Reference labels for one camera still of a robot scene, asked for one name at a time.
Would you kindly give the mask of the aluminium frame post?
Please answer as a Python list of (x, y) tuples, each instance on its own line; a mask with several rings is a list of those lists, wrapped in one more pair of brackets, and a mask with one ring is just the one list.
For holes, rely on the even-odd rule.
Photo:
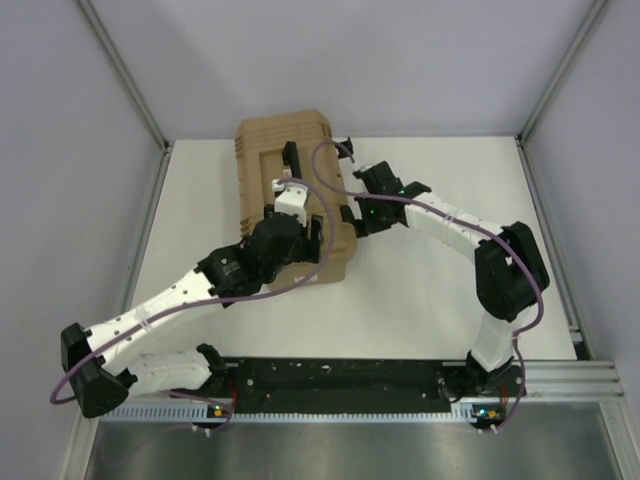
[(107, 64), (112, 70), (117, 82), (125, 94), (125, 97), (133, 108), (141, 124), (151, 136), (154, 143), (161, 150), (166, 150), (169, 145), (169, 140), (162, 132), (161, 127), (152, 114), (148, 103), (140, 91), (115, 42), (111, 38), (111, 35), (93, 2), (89, 0), (75, 0), (74, 4), (82, 15), (89, 31), (97, 41)]
[(612, 4), (613, 1), (610, 0), (595, 0), (590, 3), (584, 18), (581, 20), (568, 46), (564, 49), (559, 63), (554, 68), (544, 90), (527, 117), (520, 133), (517, 135), (517, 143), (519, 146), (524, 147), (534, 135), (536, 128), (551, 108), (555, 98), (560, 93), (563, 85), (574, 69), (575, 64), (586, 49), (591, 37), (598, 29)]

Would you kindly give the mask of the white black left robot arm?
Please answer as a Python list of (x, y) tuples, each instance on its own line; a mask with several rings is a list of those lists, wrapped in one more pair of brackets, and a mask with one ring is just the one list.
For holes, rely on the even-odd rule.
[(302, 225), (294, 215), (270, 213), (240, 242), (213, 250), (169, 288), (112, 320), (61, 333), (65, 381), (82, 415), (102, 416), (128, 398), (168, 391), (212, 397), (226, 387), (227, 366), (207, 343), (169, 354), (154, 343), (182, 333), (205, 309), (224, 310), (264, 298), (261, 289), (296, 262), (324, 266), (335, 236), (331, 215), (312, 215)]

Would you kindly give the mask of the aluminium frame post left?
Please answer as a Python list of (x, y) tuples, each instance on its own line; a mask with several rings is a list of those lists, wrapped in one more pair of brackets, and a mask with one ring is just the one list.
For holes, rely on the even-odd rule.
[(89, 0), (75, 0), (74, 4), (82, 15), (89, 31), (97, 41), (107, 64), (112, 70), (117, 82), (125, 94), (125, 97), (133, 108), (141, 124), (151, 136), (154, 143), (161, 150), (166, 150), (169, 145), (169, 140), (162, 132), (161, 127), (152, 114), (148, 103), (140, 91), (115, 42), (111, 38), (111, 35), (93, 2)]

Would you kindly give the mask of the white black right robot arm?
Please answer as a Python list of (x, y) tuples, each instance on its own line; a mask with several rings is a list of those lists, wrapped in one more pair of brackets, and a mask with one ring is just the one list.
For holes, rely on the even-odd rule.
[(465, 373), (451, 388), (487, 396), (498, 389), (514, 357), (513, 341), (528, 321), (550, 279), (532, 230), (517, 221), (484, 221), (442, 200), (420, 183), (403, 184), (385, 161), (353, 172), (365, 192), (355, 198), (361, 218), (357, 234), (366, 237), (396, 224), (441, 241), (471, 262), (475, 290), (484, 309), (478, 336), (466, 356)]

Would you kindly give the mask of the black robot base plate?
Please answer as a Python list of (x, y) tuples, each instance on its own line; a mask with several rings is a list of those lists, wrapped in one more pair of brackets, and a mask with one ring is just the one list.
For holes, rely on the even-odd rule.
[(467, 361), (228, 357), (197, 397), (231, 399), (239, 414), (448, 412), (464, 397), (513, 398), (519, 365), (494, 374)]

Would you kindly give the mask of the aluminium frame post right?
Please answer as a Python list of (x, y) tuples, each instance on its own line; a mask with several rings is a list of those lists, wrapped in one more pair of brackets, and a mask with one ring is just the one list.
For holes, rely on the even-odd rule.
[(584, 18), (581, 20), (568, 46), (564, 49), (559, 63), (554, 68), (544, 90), (527, 117), (520, 133), (517, 135), (517, 143), (519, 146), (524, 147), (534, 135), (536, 128), (551, 108), (555, 98), (560, 93), (563, 85), (574, 69), (575, 64), (586, 49), (591, 37), (598, 29), (612, 4), (613, 1), (610, 0), (595, 0), (590, 3)]

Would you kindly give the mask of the tan plastic tool box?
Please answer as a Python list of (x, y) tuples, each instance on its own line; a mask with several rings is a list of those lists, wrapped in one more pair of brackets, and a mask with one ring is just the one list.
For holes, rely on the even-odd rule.
[[(273, 212), (296, 216), (307, 228), (314, 214), (324, 217), (322, 269), (308, 283), (331, 284), (346, 278), (357, 239), (342, 213), (349, 209), (338, 153), (322, 143), (332, 138), (329, 119), (317, 109), (253, 117), (240, 122), (234, 136), (239, 180), (240, 232), (247, 237)], [(292, 263), (268, 288), (301, 281), (318, 263)]]

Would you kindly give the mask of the aluminium front rail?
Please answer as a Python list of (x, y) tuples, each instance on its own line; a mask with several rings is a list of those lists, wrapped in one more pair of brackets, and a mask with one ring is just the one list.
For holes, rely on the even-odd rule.
[[(489, 397), (464, 397), (453, 400), (451, 405), (463, 401), (488, 401), (499, 403), (511, 401), (517, 396), (526, 400), (535, 398), (555, 398), (561, 401), (573, 400), (581, 397), (595, 399), (597, 397), (615, 397), (622, 393), (617, 373), (612, 364), (595, 361), (514, 361), (520, 366), (522, 373), (522, 385), (517, 395), (513, 398), (504, 394), (500, 398)], [(192, 399), (195, 401), (217, 400), (233, 404), (231, 399), (215, 399), (209, 397), (176, 396), (168, 391), (155, 394), (147, 394), (128, 398), (152, 398), (168, 396), (170, 398)]]

